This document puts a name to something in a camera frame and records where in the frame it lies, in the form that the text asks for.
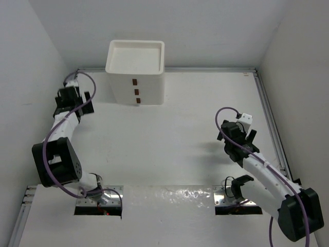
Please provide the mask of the white drawer container box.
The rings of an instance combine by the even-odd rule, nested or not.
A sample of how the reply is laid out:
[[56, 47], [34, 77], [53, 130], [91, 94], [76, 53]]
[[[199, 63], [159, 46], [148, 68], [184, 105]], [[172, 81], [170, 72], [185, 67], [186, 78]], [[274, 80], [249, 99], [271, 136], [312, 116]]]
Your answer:
[[115, 100], [123, 105], [162, 105], [165, 101], [163, 41], [112, 40], [105, 71]]

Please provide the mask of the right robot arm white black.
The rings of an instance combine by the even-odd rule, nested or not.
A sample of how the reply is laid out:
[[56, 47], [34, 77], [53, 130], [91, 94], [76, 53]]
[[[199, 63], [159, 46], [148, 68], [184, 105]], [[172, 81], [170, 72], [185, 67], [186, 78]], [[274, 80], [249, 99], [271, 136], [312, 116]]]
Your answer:
[[277, 221], [289, 240], [309, 237], [324, 227], [318, 194], [278, 172], [252, 143], [256, 133], [251, 130], [247, 134], [239, 121], [224, 120], [221, 124], [217, 139], [224, 141], [230, 159], [248, 172], [231, 182], [231, 195], [256, 203]]

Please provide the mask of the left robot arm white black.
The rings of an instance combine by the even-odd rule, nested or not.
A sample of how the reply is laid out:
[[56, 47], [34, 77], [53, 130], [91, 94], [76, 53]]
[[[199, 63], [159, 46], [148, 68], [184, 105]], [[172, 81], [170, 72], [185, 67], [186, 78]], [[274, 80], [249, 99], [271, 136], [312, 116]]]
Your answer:
[[75, 128], [85, 114], [94, 112], [89, 92], [83, 101], [79, 86], [58, 90], [54, 123], [46, 138], [33, 145], [32, 155], [44, 187], [57, 187], [75, 198], [95, 197], [101, 192], [101, 177], [85, 172], [71, 144]]

